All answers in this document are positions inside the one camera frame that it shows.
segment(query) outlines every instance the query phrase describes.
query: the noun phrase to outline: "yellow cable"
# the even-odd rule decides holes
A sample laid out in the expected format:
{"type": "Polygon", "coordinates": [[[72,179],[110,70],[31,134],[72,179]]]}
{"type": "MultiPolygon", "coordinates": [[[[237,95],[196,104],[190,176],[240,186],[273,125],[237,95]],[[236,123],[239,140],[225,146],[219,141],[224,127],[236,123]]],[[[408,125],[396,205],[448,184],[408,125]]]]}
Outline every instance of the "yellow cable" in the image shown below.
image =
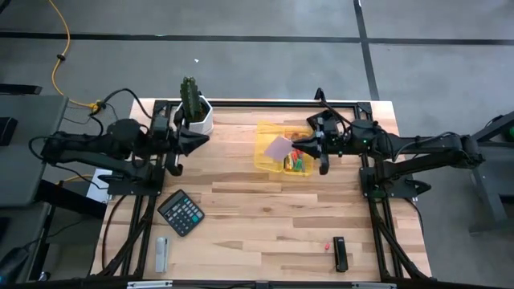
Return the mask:
{"type": "MultiPolygon", "coordinates": [[[[70,42],[71,42],[70,30],[68,29],[67,24],[66,24],[66,20],[64,20],[64,17],[61,14],[61,12],[59,11],[59,9],[57,8],[57,6],[53,3],[52,0],[48,0],[48,1],[51,4],[51,6],[54,7],[55,12],[57,12],[59,17],[61,18],[61,21],[63,22],[64,29],[66,29],[66,36],[67,36],[66,47],[64,48],[63,53],[60,54],[64,58],[66,56],[66,52],[67,52],[68,48],[70,48],[70,42]]],[[[54,70],[51,72],[51,82],[54,85],[55,90],[61,96],[64,96],[64,93],[59,89],[59,87],[57,86],[57,83],[55,82],[55,74],[57,73],[57,70],[59,69],[59,66],[61,65],[62,62],[63,62],[63,60],[61,58],[57,59],[57,62],[55,63],[55,66],[54,66],[54,70]]],[[[78,106],[81,106],[81,107],[90,108],[92,110],[92,112],[96,112],[98,109],[100,109],[100,107],[96,103],[83,104],[83,103],[80,103],[80,102],[75,101],[75,100],[70,100],[70,102],[72,102],[73,104],[76,104],[78,106]]]]}
{"type": "MultiPolygon", "coordinates": [[[[82,175],[82,177],[93,177],[93,176],[89,175],[89,174],[85,174],[85,175],[82,175]]],[[[78,178],[80,178],[80,177],[79,176],[69,177],[66,180],[63,180],[63,182],[65,182],[65,181],[74,181],[74,180],[76,180],[78,178]]]]}

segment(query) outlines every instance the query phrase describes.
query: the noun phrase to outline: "white pot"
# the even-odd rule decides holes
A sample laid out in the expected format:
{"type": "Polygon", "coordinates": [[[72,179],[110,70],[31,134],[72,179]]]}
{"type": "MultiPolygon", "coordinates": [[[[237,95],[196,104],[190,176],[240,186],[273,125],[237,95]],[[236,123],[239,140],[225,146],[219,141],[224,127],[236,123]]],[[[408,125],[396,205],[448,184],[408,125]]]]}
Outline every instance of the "white pot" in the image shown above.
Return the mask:
{"type": "MultiPolygon", "coordinates": [[[[210,135],[212,131],[214,130],[214,117],[213,117],[213,109],[212,106],[209,104],[209,101],[207,101],[205,96],[200,96],[200,101],[203,102],[208,108],[209,112],[207,113],[206,117],[201,122],[196,123],[190,123],[189,130],[191,132],[197,132],[204,135],[210,135]]],[[[182,102],[178,105],[178,109],[182,109],[182,102]]]]}

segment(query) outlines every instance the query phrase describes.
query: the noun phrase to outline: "calculator keypad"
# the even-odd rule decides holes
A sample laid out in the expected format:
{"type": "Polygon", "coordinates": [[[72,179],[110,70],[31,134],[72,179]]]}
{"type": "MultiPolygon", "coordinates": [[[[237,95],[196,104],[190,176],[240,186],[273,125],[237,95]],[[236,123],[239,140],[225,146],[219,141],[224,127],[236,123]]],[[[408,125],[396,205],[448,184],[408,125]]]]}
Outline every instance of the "calculator keypad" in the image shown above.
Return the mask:
{"type": "Polygon", "coordinates": [[[181,198],[164,217],[181,236],[186,236],[202,219],[203,212],[187,197],[181,198]]]}

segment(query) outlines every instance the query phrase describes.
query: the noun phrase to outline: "wooden table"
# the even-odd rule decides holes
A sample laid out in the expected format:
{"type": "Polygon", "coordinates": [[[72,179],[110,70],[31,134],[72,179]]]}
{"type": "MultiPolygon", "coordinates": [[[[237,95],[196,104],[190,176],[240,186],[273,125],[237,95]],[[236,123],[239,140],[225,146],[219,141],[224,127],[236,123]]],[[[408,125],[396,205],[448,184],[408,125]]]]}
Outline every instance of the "wooden table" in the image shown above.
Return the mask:
{"type": "MultiPolygon", "coordinates": [[[[142,102],[151,112],[154,100],[142,102]]],[[[386,131],[398,134],[392,103],[371,104],[374,119],[386,131]]],[[[317,173],[317,167],[310,177],[269,173],[254,167],[259,120],[305,126],[305,119],[320,111],[215,107],[210,141],[181,158],[183,175],[167,174],[163,194],[157,199],[159,206],[170,194],[183,189],[205,211],[206,218],[188,236],[180,238],[156,212],[145,279],[379,280],[369,207],[358,181],[358,157],[330,157],[330,171],[325,176],[317,173]],[[168,236],[171,241],[169,267],[164,274],[155,273],[155,240],[160,236],[168,236]],[[332,244],[334,236],[346,240],[349,270],[345,273],[335,271],[333,246],[324,249],[327,243],[332,244]]],[[[338,111],[350,120],[354,118],[349,109],[338,111]]],[[[136,104],[131,117],[149,124],[136,104]]],[[[125,198],[114,213],[107,262],[127,237],[134,199],[125,198]]],[[[104,225],[115,201],[108,205],[104,225]]],[[[419,269],[430,275],[416,211],[402,199],[391,200],[391,211],[399,243],[419,269]]],[[[137,263],[139,243],[134,248],[130,272],[137,263]]],[[[385,255],[392,272],[389,246],[385,246],[385,255]]],[[[101,270],[100,256],[101,239],[92,273],[101,270]]]]}

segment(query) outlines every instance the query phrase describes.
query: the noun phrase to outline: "plant pot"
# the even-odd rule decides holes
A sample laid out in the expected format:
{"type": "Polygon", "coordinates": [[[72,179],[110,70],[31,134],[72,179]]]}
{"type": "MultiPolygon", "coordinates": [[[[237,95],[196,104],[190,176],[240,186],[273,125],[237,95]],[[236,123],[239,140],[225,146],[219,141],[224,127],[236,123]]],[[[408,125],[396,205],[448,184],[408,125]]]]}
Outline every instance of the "plant pot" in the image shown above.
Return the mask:
{"type": "MultiPolygon", "coordinates": [[[[214,129],[214,117],[213,117],[213,109],[209,104],[205,96],[200,96],[200,103],[203,108],[207,110],[206,117],[203,121],[190,123],[186,120],[186,127],[191,132],[197,132],[204,135],[210,135],[214,129]]],[[[182,109],[182,102],[178,105],[177,109],[182,109]]]]}

